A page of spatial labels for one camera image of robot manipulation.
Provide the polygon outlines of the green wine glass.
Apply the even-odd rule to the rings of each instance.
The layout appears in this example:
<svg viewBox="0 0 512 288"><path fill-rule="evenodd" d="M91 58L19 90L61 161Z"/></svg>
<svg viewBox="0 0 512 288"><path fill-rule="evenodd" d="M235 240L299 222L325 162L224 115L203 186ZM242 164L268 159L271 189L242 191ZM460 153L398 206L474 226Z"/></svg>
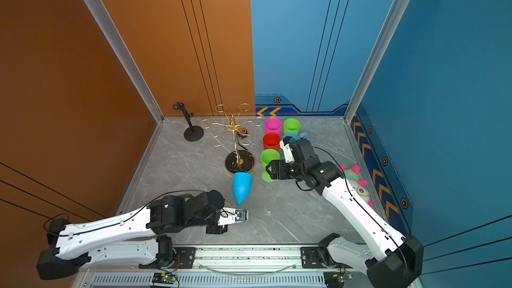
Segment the green wine glass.
<svg viewBox="0 0 512 288"><path fill-rule="evenodd" d="M274 179L271 178L269 173L266 171L266 167L271 163L273 160L279 160L280 154L278 151L274 149L266 149L261 153L261 164L263 167L263 172L261 174L261 177L264 181L267 183L271 183L274 181Z"/></svg>
<svg viewBox="0 0 512 288"><path fill-rule="evenodd" d="M301 122L294 118L286 119L283 123L283 133L289 134L293 133L295 135L299 135L301 129Z"/></svg>

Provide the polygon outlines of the red wine glass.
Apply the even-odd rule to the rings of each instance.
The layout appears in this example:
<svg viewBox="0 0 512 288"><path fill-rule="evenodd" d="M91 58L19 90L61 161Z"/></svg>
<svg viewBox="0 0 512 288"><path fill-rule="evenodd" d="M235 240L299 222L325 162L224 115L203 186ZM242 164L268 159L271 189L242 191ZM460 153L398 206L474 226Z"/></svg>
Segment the red wine glass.
<svg viewBox="0 0 512 288"><path fill-rule="evenodd" d="M281 143L281 137L276 133L267 133L263 137L263 148L264 149L274 149L275 151L279 151Z"/></svg>

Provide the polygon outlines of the blue wine glass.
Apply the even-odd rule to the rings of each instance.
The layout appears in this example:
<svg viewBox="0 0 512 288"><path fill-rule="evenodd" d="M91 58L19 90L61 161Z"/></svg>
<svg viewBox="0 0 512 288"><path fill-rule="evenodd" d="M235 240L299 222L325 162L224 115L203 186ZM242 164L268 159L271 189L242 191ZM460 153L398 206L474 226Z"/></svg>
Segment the blue wine glass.
<svg viewBox="0 0 512 288"><path fill-rule="evenodd" d="M242 203L249 197L252 183L253 176L249 173L238 172L233 175L232 193L237 209L241 209Z"/></svg>
<svg viewBox="0 0 512 288"><path fill-rule="evenodd" d="M287 133L283 136L282 141L284 144L292 143L294 141L298 141L301 138L295 133Z"/></svg>

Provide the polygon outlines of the magenta wine glass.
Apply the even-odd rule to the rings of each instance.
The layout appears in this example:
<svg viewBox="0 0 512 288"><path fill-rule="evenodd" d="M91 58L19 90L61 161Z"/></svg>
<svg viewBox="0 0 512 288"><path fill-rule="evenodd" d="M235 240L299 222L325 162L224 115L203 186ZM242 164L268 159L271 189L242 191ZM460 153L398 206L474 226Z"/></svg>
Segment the magenta wine glass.
<svg viewBox="0 0 512 288"><path fill-rule="evenodd" d="M270 118L265 122L265 133L271 134L274 133L278 136L281 135L282 131L282 123L280 120L275 118Z"/></svg>

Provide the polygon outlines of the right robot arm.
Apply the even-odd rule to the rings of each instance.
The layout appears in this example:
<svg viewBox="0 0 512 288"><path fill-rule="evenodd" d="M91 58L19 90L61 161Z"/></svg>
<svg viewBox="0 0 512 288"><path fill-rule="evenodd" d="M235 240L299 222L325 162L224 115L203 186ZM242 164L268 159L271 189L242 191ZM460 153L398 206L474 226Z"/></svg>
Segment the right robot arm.
<svg viewBox="0 0 512 288"><path fill-rule="evenodd" d="M423 245L405 237L359 196L337 165L320 161L310 141L281 143L283 155L264 164L272 180L304 181L337 208L364 240L355 244L332 233L318 244L319 260L328 268L348 265L365 273L374 287L409 287L422 272Z"/></svg>

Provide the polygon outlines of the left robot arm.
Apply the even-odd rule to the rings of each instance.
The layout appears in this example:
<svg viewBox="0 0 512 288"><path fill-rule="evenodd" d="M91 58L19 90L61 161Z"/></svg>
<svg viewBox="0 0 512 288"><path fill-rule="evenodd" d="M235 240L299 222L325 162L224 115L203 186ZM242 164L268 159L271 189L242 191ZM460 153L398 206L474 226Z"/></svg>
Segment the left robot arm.
<svg viewBox="0 0 512 288"><path fill-rule="evenodd" d="M123 252L120 259L142 268L162 268L175 259L172 233L204 227L208 234L221 235L248 217L244 209L227 208L222 194L212 190L164 193L132 212L84 224L54 218L43 226L49 248L39 255L37 273L42 280L71 277L93 264L113 261L116 245L137 238L147 248Z"/></svg>

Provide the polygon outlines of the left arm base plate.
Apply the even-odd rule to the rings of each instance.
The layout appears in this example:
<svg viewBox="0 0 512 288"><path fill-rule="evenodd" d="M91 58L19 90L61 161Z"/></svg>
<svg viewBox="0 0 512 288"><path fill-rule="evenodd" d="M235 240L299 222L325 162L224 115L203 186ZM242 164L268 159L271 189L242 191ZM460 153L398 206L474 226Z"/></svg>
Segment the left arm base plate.
<svg viewBox="0 0 512 288"><path fill-rule="evenodd" d="M157 252L156 260L147 265L139 264L139 269L191 269L195 260L196 248L177 247L171 251Z"/></svg>

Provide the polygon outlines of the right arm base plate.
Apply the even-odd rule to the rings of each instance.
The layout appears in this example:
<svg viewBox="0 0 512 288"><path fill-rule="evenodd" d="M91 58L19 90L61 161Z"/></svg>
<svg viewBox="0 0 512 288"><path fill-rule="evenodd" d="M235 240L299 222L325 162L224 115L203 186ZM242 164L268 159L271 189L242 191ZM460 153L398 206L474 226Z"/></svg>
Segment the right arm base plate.
<svg viewBox="0 0 512 288"><path fill-rule="evenodd" d="M318 246L307 246L300 248L301 265L304 269L334 269L334 268L351 268L349 265L334 262L326 248Z"/></svg>

